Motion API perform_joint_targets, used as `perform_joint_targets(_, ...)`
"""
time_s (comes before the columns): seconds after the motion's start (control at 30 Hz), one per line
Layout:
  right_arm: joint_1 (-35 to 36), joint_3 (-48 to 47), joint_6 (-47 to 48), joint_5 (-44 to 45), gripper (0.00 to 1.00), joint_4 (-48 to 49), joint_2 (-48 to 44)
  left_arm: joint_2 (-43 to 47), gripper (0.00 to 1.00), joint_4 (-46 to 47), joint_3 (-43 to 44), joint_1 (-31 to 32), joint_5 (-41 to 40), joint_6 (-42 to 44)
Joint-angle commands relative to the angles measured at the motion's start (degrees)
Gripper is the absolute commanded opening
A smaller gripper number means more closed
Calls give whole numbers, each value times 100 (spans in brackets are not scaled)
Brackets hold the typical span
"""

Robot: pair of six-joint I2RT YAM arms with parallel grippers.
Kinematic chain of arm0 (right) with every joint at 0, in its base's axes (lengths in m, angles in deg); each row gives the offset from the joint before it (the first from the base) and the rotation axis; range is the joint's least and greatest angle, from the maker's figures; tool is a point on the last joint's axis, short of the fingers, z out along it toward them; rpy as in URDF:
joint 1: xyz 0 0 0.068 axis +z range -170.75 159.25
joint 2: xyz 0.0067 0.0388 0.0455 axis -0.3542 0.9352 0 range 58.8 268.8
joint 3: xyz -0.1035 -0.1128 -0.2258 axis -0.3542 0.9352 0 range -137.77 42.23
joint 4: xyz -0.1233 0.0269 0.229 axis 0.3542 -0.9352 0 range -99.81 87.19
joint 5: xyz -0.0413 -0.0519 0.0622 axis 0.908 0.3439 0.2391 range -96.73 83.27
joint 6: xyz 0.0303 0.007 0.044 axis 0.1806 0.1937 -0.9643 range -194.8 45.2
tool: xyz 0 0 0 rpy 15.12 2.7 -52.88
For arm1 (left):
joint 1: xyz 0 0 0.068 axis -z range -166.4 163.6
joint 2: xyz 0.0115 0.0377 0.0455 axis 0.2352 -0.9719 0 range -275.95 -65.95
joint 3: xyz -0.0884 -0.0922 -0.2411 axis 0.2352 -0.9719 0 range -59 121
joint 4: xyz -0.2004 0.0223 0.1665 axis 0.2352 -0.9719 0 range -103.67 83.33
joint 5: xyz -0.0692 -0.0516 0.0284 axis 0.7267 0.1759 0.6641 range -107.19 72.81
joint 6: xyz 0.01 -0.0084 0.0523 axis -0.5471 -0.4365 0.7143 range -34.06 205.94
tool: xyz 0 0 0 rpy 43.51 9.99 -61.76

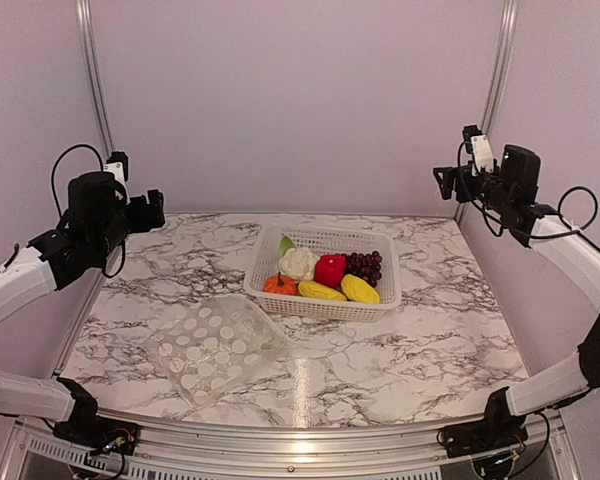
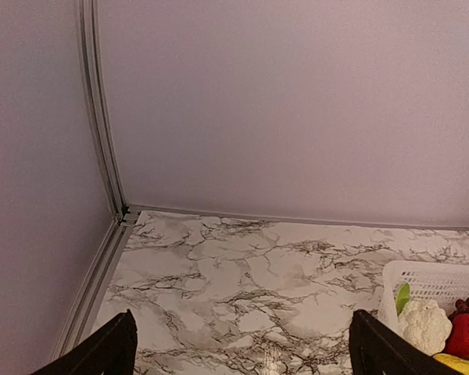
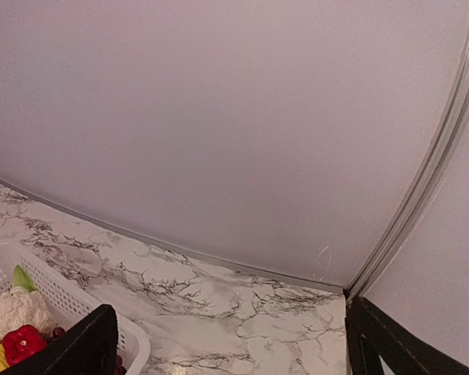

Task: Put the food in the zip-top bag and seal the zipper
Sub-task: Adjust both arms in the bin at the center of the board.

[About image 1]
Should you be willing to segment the clear dotted zip bag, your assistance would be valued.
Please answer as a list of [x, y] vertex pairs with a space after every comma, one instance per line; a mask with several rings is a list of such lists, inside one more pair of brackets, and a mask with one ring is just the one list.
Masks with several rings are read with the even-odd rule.
[[239, 295], [189, 308], [143, 344], [147, 356], [194, 408], [218, 400], [291, 348], [292, 340], [270, 317]]

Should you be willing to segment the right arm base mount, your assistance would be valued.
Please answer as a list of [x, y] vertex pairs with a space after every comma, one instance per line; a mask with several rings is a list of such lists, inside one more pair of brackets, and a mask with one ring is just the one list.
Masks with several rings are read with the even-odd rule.
[[436, 436], [449, 458], [488, 452], [523, 443], [528, 439], [526, 416], [513, 415], [507, 403], [508, 387], [489, 395], [479, 420], [447, 425]]

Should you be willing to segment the white plastic basket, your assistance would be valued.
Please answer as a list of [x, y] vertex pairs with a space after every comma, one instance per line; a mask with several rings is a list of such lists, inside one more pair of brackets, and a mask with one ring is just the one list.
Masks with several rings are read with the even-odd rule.
[[[266, 293], [264, 291], [266, 281], [278, 272], [279, 246], [285, 236], [289, 237], [295, 246], [307, 247], [320, 255], [378, 251], [383, 258], [382, 278], [376, 286], [380, 302], [367, 304]], [[395, 242], [386, 234], [362, 230], [300, 224], [265, 225], [252, 249], [251, 260], [244, 278], [244, 290], [255, 297], [261, 308], [268, 313], [316, 319], [375, 322], [401, 303], [401, 280]]]

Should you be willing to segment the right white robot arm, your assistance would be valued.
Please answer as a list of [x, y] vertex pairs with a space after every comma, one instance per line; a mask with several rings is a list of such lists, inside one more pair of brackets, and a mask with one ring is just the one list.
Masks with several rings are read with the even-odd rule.
[[566, 359], [522, 383], [491, 395], [475, 430], [486, 448], [495, 448], [514, 431], [515, 417], [558, 407], [600, 388], [600, 249], [580, 227], [567, 223], [559, 209], [537, 202], [541, 160], [533, 151], [507, 145], [500, 161], [479, 164], [481, 149], [470, 148], [472, 161], [433, 170], [441, 196], [475, 203], [483, 215], [495, 212], [501, 231], [541, 255], [586, 296], [597, 318], [585, 339]]

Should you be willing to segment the red bell pepper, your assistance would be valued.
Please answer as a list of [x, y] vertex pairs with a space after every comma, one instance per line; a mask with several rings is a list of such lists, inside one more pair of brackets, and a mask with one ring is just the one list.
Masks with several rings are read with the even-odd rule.
[[315, 265], [314, 279], [317, 283], [336, 289], [347, 268], [346, 258], [342, 255], [323, 255]]

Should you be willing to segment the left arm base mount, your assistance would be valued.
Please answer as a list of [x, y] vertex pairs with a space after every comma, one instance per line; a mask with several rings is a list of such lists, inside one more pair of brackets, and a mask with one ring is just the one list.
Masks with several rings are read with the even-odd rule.
[[68, 419], [54, 423], [53, 434], [57, 438], [91, 447], [98, 454], [112, 450], [108, 445], [122, 438], [124, 442], [118, 449], [124, 455], [134, 453], [140, 430], [138, 424], [100, 416], [96, 399], [76, 381], [63, 377], [58, 377], [57, 381], [74, 400]]

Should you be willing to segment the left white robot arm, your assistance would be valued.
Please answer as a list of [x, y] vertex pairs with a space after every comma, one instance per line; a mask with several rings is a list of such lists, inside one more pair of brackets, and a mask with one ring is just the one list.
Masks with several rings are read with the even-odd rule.
[[[129, 160], [124, 152], [114, 151], [98, 164], [98, 170], [69, 181], [67, 206], [59, 211], [58, 224], [26, 246], [14, 247], [0, 265], [0, 324], [89, 270], [109, 277], [110, 257], [126, 250], [129, 236], [164, 226], [160, 190], [128, 193]], [[66, 422], [82, 443], [96, 445], [107, 432], [96, 410], [95, 399], [72, 380], [42, 380], [0, 370], [0, 415]]]

